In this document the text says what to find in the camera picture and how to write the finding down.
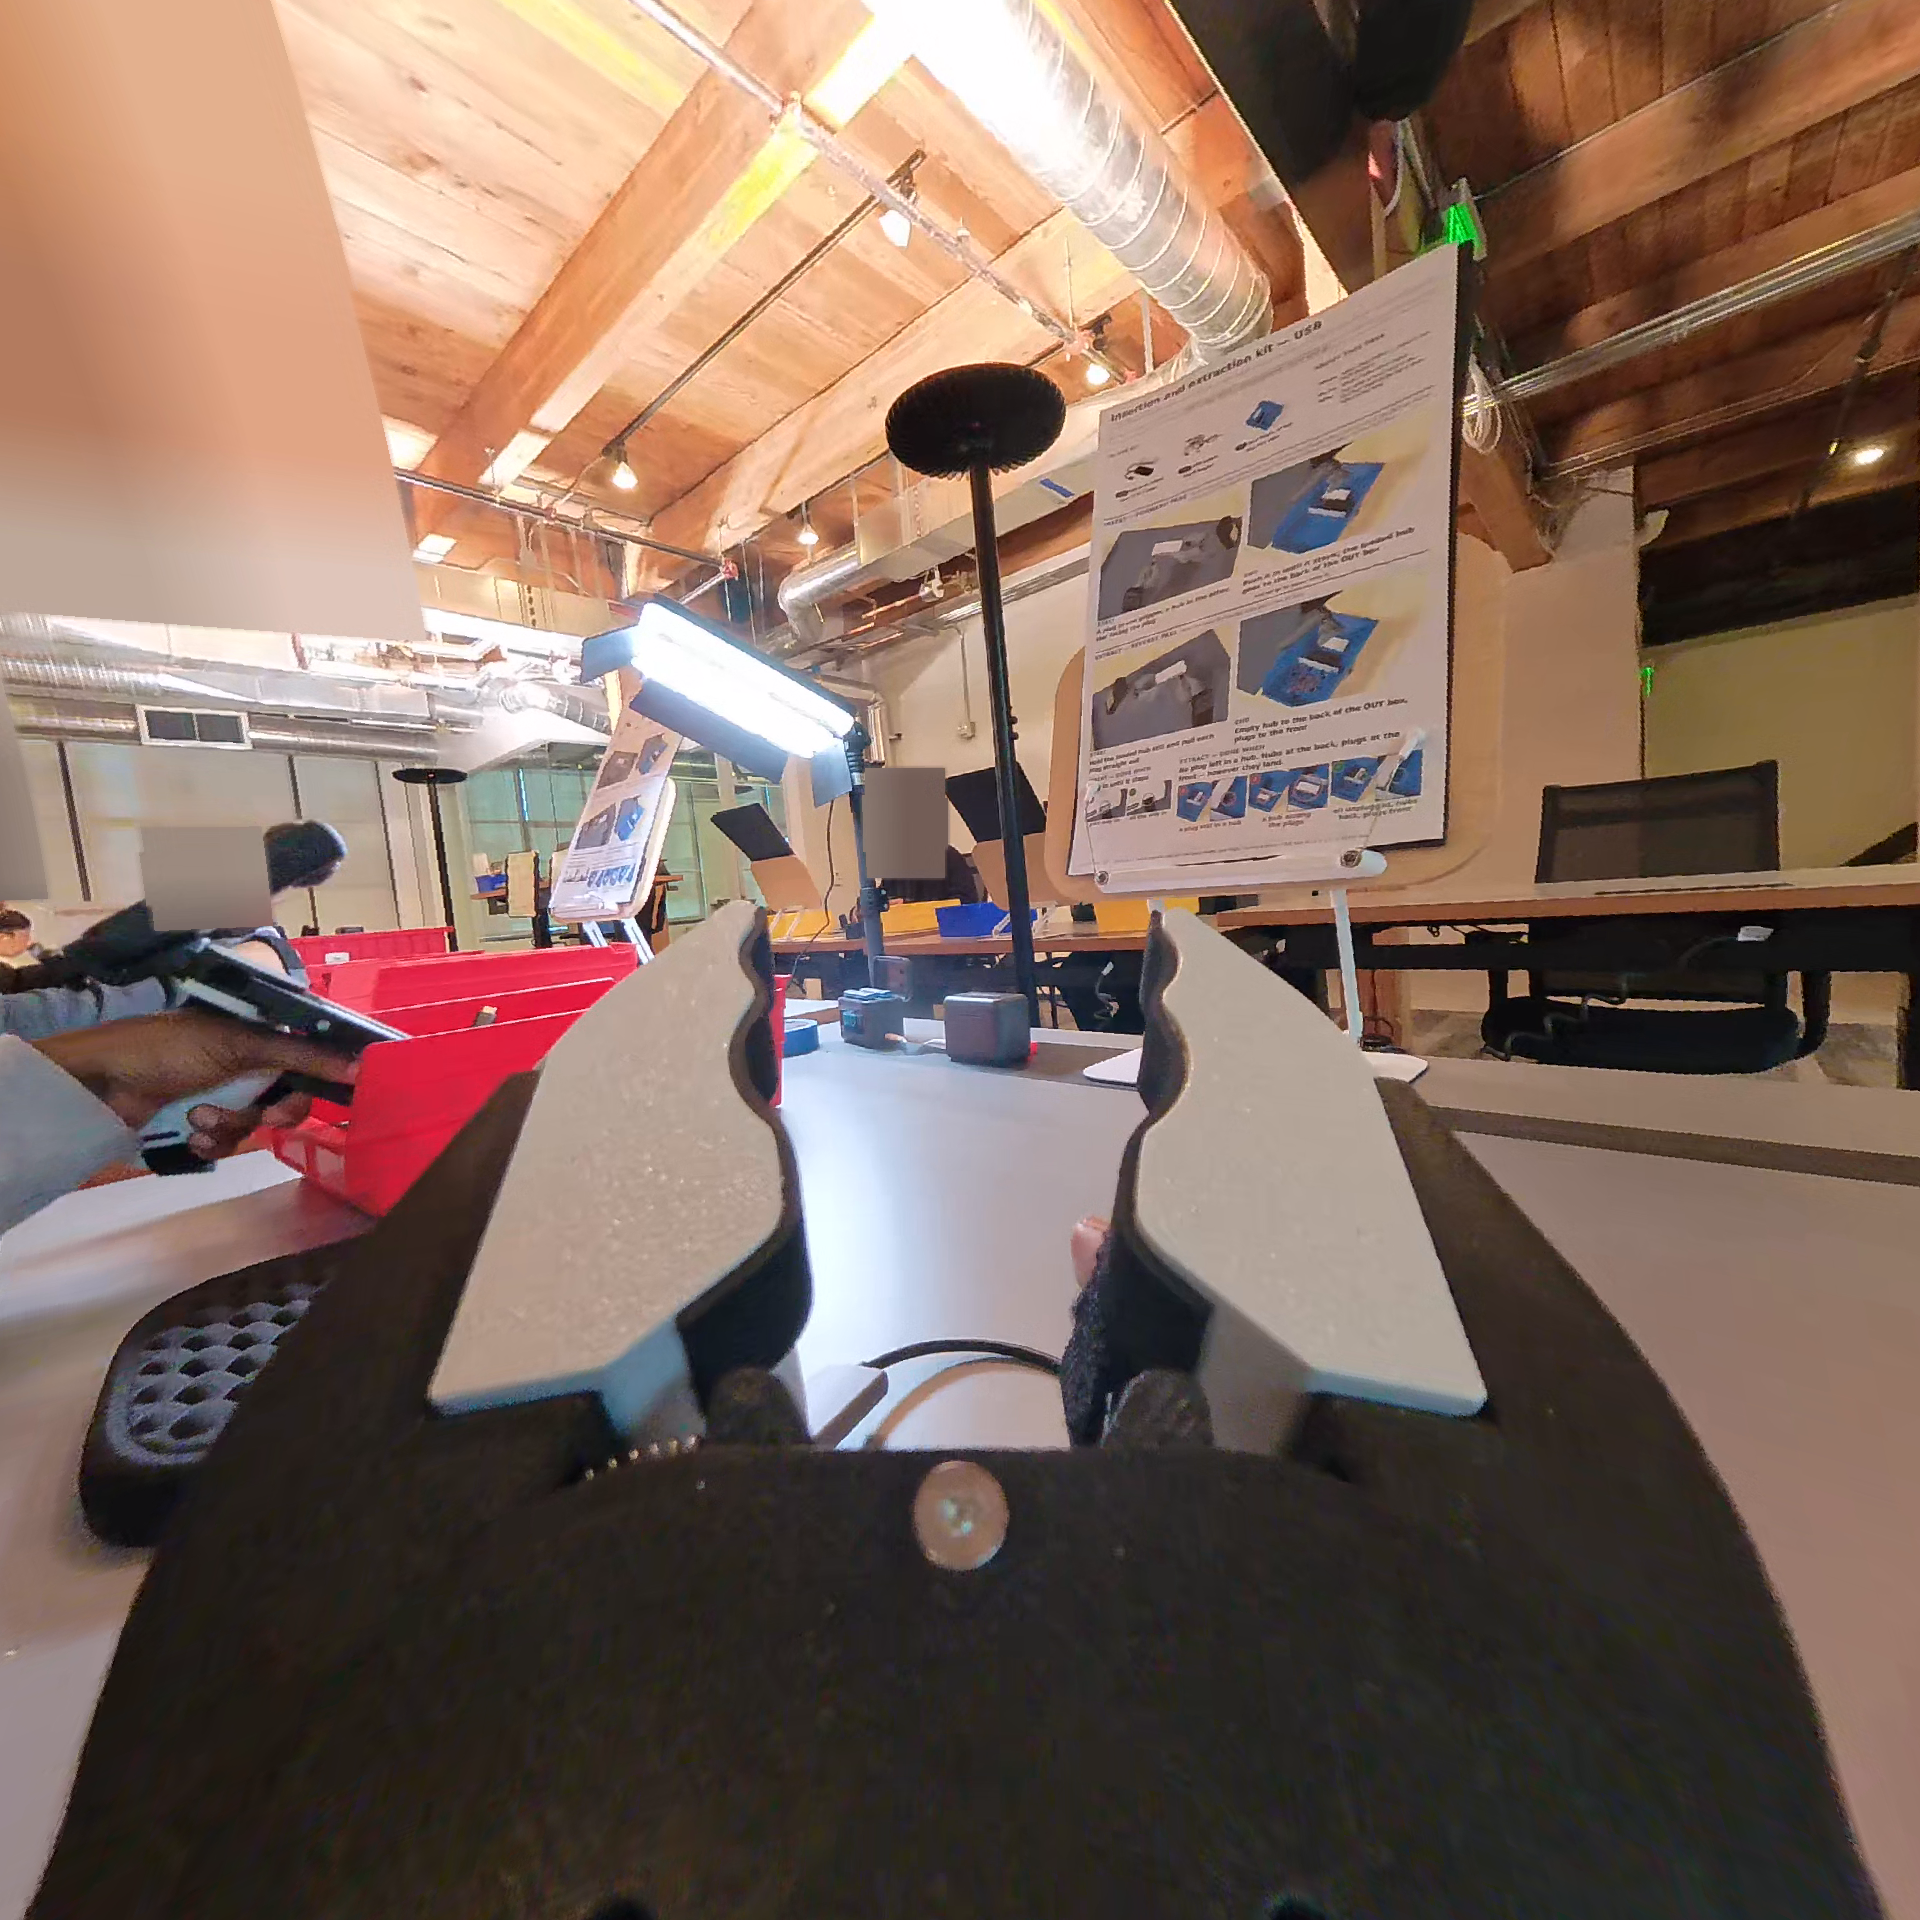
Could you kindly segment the long wooden desk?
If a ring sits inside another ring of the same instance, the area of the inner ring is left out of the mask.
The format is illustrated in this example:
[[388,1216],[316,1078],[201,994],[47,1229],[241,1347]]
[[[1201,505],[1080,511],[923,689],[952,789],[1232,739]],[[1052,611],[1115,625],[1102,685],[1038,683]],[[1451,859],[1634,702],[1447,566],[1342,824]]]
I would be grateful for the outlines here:
[[[1507,897],[1351,897],[1359,975],[1483,975],[1502,1059],[1752,1074],[1812,1058],[1841,975],[1898,975],[1896,1083],[1919,1081],[1916,864],[1536,882]],[[1218,926],[1305,992],[1337,975],[1334,905]]]

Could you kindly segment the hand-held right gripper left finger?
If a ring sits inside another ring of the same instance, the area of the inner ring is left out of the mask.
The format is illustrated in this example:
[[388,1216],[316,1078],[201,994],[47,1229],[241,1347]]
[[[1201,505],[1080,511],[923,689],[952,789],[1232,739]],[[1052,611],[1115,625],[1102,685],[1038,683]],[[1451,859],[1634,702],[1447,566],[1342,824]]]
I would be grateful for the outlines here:
[[687,1442],[718,1382],[808,1415],[800,1174],[775,1110],[763,910],[729,902],[545,1055],[427,1393],[470,1411],[594,1393],[615,1435]]

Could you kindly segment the small instruction poster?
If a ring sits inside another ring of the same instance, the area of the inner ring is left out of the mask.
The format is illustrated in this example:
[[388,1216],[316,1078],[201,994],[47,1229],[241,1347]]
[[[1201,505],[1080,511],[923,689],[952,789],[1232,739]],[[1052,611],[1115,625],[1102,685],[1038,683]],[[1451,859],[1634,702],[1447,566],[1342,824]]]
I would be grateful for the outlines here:
[[657,882],[678,805],[672,761],[681,733],[628,703],[601,759],[584,817],[559,855],[546,894],[551,921],[577,926],[591,945],[627,943],[654,957]]

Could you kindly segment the wooden workbench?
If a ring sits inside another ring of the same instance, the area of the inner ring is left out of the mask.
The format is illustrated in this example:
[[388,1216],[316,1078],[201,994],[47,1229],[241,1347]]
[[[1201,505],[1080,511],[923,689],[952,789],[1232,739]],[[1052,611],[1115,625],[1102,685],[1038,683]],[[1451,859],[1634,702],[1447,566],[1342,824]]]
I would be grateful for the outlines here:
[[[782,957],[799,957],[802,961],[825,957],[865,957],[866,949],[847,935],[818,935],[802,939],[799,935],[774,935],[774,952]],[[1068,952],[1140,952],[1146,949],[1148,927],[1080,927],[1073,931],[1035,930],[1035,955],[1068,955]],[[884,952],[903,955],[943,955],[943,957],[1007,957],[1014,952],[1014,939],[1002,935],[956,935],[907,931],[903,936],[884,935]]]

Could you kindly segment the person's left hand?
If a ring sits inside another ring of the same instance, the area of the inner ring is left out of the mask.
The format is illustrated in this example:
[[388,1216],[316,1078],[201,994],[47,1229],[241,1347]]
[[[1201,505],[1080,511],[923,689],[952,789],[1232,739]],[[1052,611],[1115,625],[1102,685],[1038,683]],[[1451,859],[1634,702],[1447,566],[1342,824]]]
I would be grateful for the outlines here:
[[188,1145],[201,1161],[227,1158],[264,1125],[298,1125],[312,1105],[308,1091],[292,1091],[228,1110],[214,1102],[216,1087],[262,1071],[273,1081],[307,1074],[348,1087],[361,1067],[313,1040],[192,1008],[83,1025],[35,1046],[135,1131],[196,1097],[185,1125]]

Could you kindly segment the large red plastic bin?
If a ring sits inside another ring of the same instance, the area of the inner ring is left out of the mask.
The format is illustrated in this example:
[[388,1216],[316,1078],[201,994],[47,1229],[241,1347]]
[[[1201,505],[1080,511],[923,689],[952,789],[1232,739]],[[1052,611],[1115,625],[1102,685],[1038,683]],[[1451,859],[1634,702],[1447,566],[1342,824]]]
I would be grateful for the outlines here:
[[299,1125],[258,1141],[326,1193],[385,1216],[511,1077],[539,1067],[638,969],[611,949],[377,966],[375,1019],[401,1030],[401,1053],[367,1055],[351,1102],[319,1094]]

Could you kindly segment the person's left forearm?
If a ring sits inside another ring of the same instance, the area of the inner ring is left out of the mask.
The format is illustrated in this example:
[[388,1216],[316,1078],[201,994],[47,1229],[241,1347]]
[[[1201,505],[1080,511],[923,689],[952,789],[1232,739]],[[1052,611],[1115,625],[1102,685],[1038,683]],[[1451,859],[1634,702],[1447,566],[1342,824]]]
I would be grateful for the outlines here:
[[3,1037],[3,1232],[135,1158],[138,1134],[81,1078]]

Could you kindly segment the slim black floor lamp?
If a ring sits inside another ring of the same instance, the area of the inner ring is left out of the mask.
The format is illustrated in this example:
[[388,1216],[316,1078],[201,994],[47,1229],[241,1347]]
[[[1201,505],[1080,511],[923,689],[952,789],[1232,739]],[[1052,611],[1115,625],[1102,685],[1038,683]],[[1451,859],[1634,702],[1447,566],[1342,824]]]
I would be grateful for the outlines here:
[[447,943],[450,952],[462,950],[462,931],[460,913],[452,899],[441,791],[464,783],[467,776],[467,769],[440,763],[402,763],[391,769],[393,781],[423,795],[426,817],[430,822],[430,842],[435,850],[435,875],[440,885],[441,921],[447,926]]

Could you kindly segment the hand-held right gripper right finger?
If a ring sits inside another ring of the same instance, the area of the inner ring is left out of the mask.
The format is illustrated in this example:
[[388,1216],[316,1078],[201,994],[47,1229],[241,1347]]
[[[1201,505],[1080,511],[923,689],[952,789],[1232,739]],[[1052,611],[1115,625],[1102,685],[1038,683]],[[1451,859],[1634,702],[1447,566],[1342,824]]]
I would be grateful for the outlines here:
[[1191,1373],[1214,1440],[1308,1398],[1472,1416],[1486,1384],[1360,1046],[1193,911],[1143,969],[1146,1118],[1118,1186],[1118,1366]]

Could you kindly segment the led light panel on stand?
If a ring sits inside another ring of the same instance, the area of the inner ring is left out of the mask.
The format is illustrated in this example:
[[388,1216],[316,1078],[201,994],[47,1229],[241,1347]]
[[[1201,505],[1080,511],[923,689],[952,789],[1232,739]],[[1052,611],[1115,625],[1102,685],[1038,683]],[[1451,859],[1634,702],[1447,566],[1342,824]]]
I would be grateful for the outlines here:
[[883,985],[883,889],[870,867],[865,783],[871,736],[858,713],[681,603],[646,594],[632,624],[584,641],[584,680],[634,672],[628,706],[683,733],[715,755],[763,779],[780,779],[792,759],[812,769],[815,798],[848,798],[862,945],[870,982]]

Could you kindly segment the silver ventilation duct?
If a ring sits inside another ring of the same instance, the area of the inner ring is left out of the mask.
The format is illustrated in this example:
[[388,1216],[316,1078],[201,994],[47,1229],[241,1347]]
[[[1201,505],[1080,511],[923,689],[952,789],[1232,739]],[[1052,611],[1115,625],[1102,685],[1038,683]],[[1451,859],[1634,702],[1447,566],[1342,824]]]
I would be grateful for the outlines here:
[[1273,323],[1268,280],[1167,136],[1035,1],[871,1],[907,51],[1188,334],[1196,365]]

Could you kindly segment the large instruction poster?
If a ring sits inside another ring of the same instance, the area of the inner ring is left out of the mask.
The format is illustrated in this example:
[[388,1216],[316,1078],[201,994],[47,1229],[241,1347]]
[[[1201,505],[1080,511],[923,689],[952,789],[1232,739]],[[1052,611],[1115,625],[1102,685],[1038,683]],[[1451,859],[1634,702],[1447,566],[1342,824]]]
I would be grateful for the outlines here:
[[1432,246],[1104,414],[1071,875],[1226,894],[1444,842],[1472,277]]

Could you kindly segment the black mesh pad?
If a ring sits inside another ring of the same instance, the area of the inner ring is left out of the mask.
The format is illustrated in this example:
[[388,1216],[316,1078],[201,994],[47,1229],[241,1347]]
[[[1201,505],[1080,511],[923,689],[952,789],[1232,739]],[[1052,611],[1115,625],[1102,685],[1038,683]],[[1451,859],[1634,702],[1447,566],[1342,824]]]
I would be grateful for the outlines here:
[[111,1547],[153,1547],[251,1379],[326,1279],[234,1273],[146,1311],[114,1351],[81,1449],[81,1513]]

